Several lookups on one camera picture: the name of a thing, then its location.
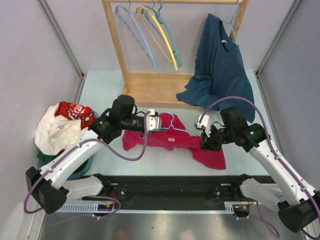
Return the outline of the thin blue hanger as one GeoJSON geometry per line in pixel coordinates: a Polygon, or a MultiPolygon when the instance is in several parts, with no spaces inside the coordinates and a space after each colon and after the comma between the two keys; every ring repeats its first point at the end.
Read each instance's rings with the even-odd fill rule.
{"type": "Polygon", "coordinates": [[[160,114],[161,114],[161,115],[169,115],[169,116],[171,116],[171,120],[170,120],[169,126],[168,126],[168,127],[162,127],[164,130],[173,129],[173,130],[176,130],[176,131],[180,131],[180,132],[187,133],[187,134],[189,134],[190,136],[194,136],[194,137],[196,136],[195,134],[190,133],[190,132],[188,132],[188,131],[185,130],[185,129],[176,128],[176,127],[174,126],[174,120],[175,120],[176,118],[175,118],[175,115],[174,115],[173,113],[171,113],[171,112],[161,112],[160,114]]]}

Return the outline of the pink t shirt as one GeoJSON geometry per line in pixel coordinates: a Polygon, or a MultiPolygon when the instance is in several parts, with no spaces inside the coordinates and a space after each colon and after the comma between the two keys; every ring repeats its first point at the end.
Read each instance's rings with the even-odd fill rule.
{"type": "MultiPolygon", "coordinates": [[[[176,114],[173,124],[178,129],[186,130],[184,124],[176,114]]],[[[171,116],[166,114],[159,114],[162,120],[162,126],[168,127],[171,116]]],[[[191,136],[188,133],[168,129],[156,133],[149,134],[147,137],[148,147],[163,148],[168,151],[174,149],[186,149],[192,154],[193,159],[210,169],[226,170],[226,160],[223,150],[219,152],[201,149],[203,141],[200,136],[191,136]]]]}

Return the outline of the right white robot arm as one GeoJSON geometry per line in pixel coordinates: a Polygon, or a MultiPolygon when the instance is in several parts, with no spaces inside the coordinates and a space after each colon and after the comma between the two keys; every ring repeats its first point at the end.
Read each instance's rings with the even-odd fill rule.
{"type": "Polygon", "coordinates": [[[231,196],[237,201],[250,198],[265,205],[294,233],[315,221],[320,213],[320,192],[281,155],[265,129],[258,123],[249,125],[236,107],[221,111],[220,116],[223,121],[220,129],[208,115],[196,117],[194,126],[202,131],[201,148],[218,152],[223,144],[236,144],[263,166],[279,188],[267,187],[243,174],[230,188],[231,196]]]}

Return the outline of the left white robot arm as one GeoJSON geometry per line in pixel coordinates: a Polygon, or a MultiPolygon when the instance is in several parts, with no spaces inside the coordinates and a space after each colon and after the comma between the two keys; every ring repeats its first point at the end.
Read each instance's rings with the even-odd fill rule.
{"type": "Polygon", "coordinates": [[[144,147],[137,157],[126,157],[114,150],[110,143],[121,136],[124,130],[136,130],[148,139],[148,134],[161,128],[161,119],[154,109],[148,109],[140,116],[133,97],[119,95],[99,117],[88,126],[83,136],[60,156],[40,169],[30,167],[26,173],[28,193],[23,202],[23,211],[35,214],[44,210],[51,214],[59,210],[67,200],[82,197],[105,200],[110,196],[111,188],[97,176],[88,180],[69,181],[68,178],[86,160],[103,147],[109,149],[117,157],[136,162],[145,154],[144,147]]]}

